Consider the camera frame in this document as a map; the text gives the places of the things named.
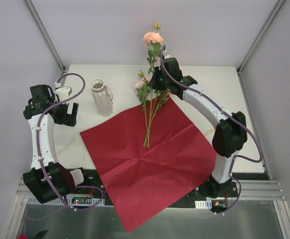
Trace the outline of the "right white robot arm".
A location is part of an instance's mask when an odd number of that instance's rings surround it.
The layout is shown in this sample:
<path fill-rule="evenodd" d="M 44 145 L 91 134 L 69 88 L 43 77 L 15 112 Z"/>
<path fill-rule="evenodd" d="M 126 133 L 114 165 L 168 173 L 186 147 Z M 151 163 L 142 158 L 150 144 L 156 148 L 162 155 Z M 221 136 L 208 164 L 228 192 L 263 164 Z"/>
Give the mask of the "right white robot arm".
<path fill-rule="evenodd" d="M 151 86 L 155 90 L 169 90 L 173 95 L 197 109 L 213 126 L 212 147 L 216 152 L 215 166 L 209 179 L 199 186 L 206 197 L 223 195 L 230 183 L 234 157 L 247 141 L 246 117 L 242 112 L 228 112 L 204 94 L 200 84 L 191 76 L 183 76 L 176 58 L 161 58 L 154 68 Z"/>

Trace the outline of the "pink flower bunch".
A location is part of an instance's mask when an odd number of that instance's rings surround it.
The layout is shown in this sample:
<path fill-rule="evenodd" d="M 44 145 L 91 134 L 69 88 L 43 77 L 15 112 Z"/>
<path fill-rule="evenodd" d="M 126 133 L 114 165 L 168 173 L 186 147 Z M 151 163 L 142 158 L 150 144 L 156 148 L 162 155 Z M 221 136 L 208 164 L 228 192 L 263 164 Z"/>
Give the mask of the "pink flower bunch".
<path fill-rule="evenodd" d="M 150 133 L 153 119 L 157 112 L 161 110 L 162 106 L 166 104 L 170 98 L 169 90 L 154 90 L 150 86 L 150 81 L 143 71 L 138 74 L 139 81 L 137 81 L 133 89 L 136 92 L 137 98 L 145 117 L 146 136 L 143 146 L 150 148 Z"/>

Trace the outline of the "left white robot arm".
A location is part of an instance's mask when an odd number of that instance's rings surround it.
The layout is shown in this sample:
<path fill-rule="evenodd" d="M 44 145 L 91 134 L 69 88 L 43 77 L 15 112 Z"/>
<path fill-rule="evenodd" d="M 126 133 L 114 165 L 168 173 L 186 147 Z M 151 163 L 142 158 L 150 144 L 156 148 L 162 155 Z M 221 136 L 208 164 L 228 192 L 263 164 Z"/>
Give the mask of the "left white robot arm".
<path fill-rule="evenodd" d="M 79 105 L 75 103 L 69 114 L 69 105 L 61 104 L 50 86 L 32 86 L 30 91 L 32 98 L 23 115 L 31 129 L 32 162 L 30 171 L 23 174 L 24 183 L 41 204 L 64 199 L 75 190 L 87 193 L 91 182 L 84 169 L 69 170 L 58 162 L 53 135 L 55 124 L 76 125 Z"/>

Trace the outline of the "brown red wrapping paper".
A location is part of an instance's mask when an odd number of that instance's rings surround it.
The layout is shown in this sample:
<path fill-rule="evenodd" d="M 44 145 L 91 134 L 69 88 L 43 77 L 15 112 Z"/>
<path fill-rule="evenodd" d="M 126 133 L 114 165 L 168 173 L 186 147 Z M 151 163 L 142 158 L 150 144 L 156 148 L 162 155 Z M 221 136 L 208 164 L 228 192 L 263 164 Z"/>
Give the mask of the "brown red wrapping paper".
<path fill-rule="evenodd" d="M 143 145 L 147 134 L 149 147 Z M 149 132 L 136 106 L 81 138 L 127 232 L 204 183 L 215 166 L 213 147 L 172 99 Z"/>

